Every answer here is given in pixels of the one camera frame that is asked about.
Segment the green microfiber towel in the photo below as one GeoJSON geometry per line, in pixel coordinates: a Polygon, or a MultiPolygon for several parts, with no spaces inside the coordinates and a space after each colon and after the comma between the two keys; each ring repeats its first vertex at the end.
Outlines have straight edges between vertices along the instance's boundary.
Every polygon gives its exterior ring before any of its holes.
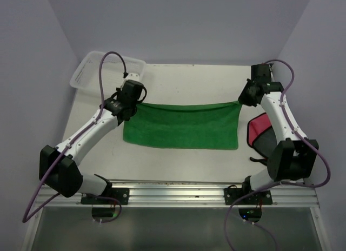
{"type": "Polygon", "coordinates": [[[142,103],[125,122],[123,140],[153,148],[236,150],[242,106],[237,101],[206,105],[142,103]]]}

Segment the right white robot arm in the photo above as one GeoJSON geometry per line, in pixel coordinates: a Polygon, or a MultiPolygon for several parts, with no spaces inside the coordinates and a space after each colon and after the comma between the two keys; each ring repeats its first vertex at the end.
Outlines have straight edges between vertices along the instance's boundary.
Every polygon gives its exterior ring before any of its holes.
{"type": "Polygon", "coordinates": [[[272,80],[269,63],[251,66],[251,78],[247,80],[238,101],[249,107],[260,105],[268,116],[276,139],[276,147],[266,158],[266,169],[245,179],[242,200],[251,204],[259,199],[260,190],[274,183],[308,178],[319,145],[316,140],[308,139],[297,124],[282,84],[272,80]]]}

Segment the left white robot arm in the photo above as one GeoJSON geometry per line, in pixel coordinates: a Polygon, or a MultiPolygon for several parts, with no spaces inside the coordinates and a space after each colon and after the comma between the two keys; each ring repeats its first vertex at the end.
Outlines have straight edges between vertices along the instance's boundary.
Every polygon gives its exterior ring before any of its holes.
{"type": "Polygon", "coordinates": [[[125,80],[102,101],[93,117],[64,142],[45,146],[39,157],[39,179],[64,197],[76,193],[93,195],[102,204],[112,198],[112,184],[99,175],[82,174],[78,168],[87,153],[122,122],[129,121],[147,95],[145,86],[125,80]]]}

